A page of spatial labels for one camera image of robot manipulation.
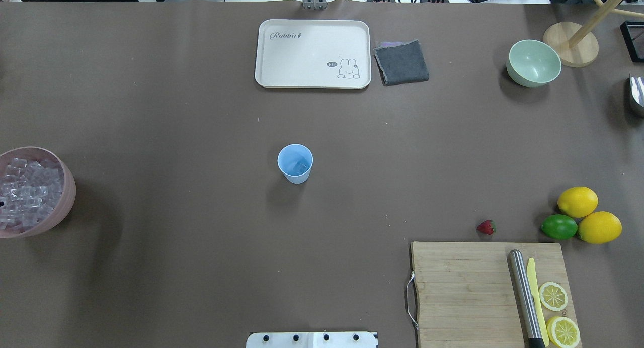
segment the lemon slice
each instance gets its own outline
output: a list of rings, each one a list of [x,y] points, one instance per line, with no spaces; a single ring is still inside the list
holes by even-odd
[[[554,282],[547,282],[539,289],[541,304],[552,311],[562,311],[568,305],[568,294],[564,287]]]
[[[550,318],[546,330],[550,341],[559,348],[575,348],[579,344],[579,327],[565,316]]]

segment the green bowl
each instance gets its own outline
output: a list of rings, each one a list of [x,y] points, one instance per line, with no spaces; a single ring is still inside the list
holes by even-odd
[[[510,49],[506,68],[517,84],[533,88],[555,80],[561,73],[561,60],[548,44],[521,40]]]

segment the yellow knife blade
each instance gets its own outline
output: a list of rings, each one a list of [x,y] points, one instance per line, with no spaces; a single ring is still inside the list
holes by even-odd
[[[541,339],[543,339],[543,345],[550,345],[550,338],[548,338],[548,332],[545,330],[545,319],[543,318],[543,309],[541,308],[541,299],[539,298],[539,285],[536,283],[536,267],[534,266],[534,259],[527,259],[527,267],[525,268],[527,273],[527,282],[530,285],[530,293],[534,300],[534,310],[536,310],[536,318],[539,320],[539,329],[541,330]]]

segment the wooden cutting board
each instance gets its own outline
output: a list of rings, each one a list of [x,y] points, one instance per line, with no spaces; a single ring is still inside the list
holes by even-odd
[[[525,264],[534,258],[539,286],[557,282],[566,289],[565,315],[577,322],[558,243],[412,242],[419,348],[527,346],[508,263],[513,249]],[[548,321],[564,311],[544,307],[543,316]],[[556,346],[550,342],[548,348]]]

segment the citrus fruit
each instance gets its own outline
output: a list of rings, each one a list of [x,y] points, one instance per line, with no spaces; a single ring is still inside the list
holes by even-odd
[[[621,235],[621,222],[610,212],[591,213],[579,223],[579,238],[589,243],[613,241]]]
[[[559,348],[575,348],[579,344],[579,327],[570,318],[554,316],[546,324],[550,341]]]
[[[547,282],[539,288],[539,298],[544,307],[552,311],[562,311],[568,305],[568,293],[563,286]]]
[[[565,190],[557,200],[559,210],[573,218],[582,218],[592,213],[599,203],[597,194],[584,186]]]
[[[541,231],[550,238],[565,240],[577,233],[577,222],[566,215],[552,215],[541,224]]]

